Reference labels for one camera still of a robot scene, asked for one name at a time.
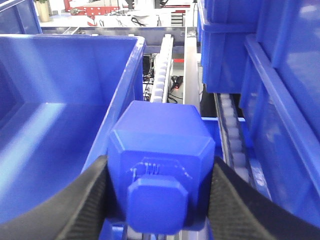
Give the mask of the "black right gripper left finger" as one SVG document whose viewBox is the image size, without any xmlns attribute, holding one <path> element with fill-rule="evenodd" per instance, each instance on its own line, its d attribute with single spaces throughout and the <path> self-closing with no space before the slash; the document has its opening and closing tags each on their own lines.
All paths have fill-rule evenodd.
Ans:
<svg viewBox="0 0 320 240">
<path fill-rule="evenodd" d="M 1 224 L 2 240 L 97 240 L 105 219 L 107 156 L 62 191 Z"/>
</svg>

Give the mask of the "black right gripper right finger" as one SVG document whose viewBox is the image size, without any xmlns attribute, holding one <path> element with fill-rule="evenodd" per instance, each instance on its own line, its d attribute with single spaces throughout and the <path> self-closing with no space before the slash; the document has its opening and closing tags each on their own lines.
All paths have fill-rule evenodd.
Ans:
<svg viewBox="0 0 320 240">
<path fill-rule="evenodd" d="M 215 240 L 318 240 L 320 229 L 259 193 L 214 159 L 207 212 Z"/>
</svg>

